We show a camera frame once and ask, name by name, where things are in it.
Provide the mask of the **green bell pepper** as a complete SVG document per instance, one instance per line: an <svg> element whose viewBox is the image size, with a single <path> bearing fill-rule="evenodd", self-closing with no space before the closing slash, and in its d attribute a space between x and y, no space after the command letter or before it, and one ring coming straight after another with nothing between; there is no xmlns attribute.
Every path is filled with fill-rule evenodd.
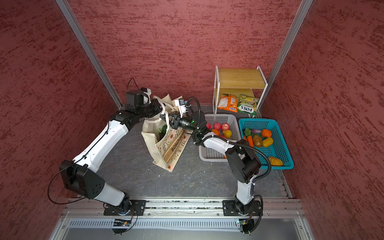
<svg viewBox="0 0 384 240"><path fill-rule="evenodd" d="M162 128L161 129L159 128L158 131L159 131L159 140L162 140L167 133L167 125L162 126Z"/></svg>

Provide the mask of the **cream floral tote bag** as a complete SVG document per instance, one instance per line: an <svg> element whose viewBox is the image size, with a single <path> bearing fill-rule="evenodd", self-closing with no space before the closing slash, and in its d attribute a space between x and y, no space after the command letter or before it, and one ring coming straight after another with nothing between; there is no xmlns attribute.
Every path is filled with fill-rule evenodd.
<svg viewBox="0 0 384 240"><path fill-rule="evenodd" d="M154 96L152 100L154 99L157 99L161 103L163 110L154 117L144 120L141 134L153 158L153 164L171 173L181 157L190 139L190 135L189 132L185 132L182 128L178 128L177 130L171 128L167 129L164 138L159 140L158 129L166 125L166 122L160 118L160 115L168 112L169 114L176 113L180 116L180 113L174 103L176 99L172 100L169 95L162 99Z"/></svg>

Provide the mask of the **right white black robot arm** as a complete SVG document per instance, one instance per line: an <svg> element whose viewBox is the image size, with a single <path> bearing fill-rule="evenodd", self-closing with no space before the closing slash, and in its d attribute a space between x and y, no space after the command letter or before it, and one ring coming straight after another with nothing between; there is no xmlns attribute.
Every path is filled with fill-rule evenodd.
<svg viewBox="0 0 384 240"><path fill-rule="evenodd" d="M227 157L231 172L238 181L235 209L243 216L251 213L255 204L255 181L261 168L255 149L247 145L245 140L235 142L213 133L207 128L205 115L202 113L194 113L190 118L179 114L162 114L160 118L172 129L191 131L195 145L213 149Z"/></svg>

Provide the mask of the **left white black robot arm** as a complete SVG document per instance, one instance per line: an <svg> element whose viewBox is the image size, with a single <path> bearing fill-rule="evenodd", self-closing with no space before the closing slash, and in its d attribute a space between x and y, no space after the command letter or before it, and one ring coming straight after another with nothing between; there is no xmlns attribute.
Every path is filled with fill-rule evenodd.
<svg viewBox="0 0 384 240"><path fill-rule="evenodd" d="M117 190L97 174L102 162L136 124L165 111L159 100L141 106L127 105L110 117L103 131L73 160L64 160L59 169L64 187L90 200L100 201L121 216L133 211L127 193Z"/></svg>

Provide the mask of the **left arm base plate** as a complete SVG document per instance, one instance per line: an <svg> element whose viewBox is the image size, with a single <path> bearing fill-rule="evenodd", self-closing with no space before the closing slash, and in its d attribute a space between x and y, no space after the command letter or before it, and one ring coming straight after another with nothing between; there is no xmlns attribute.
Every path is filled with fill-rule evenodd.
<svg viewBox="0 0 384 240"><path fill-rule="evenodd" d="M127 200L123 201L119 206L104 203L104 216L142 216L144 214L146 203L146 200Z"/></svg>

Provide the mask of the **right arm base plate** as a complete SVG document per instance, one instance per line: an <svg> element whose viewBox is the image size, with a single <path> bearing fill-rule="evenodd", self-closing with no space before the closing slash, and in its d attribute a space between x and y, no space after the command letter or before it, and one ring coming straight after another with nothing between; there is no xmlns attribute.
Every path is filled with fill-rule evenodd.
<svg viewBox="0 0 384 240"><path fill-rule="evenodd" d="M260 201L252 200L247 205L243 205L237 200L223 200L224 216L260 216L262 206Z"/></svg>

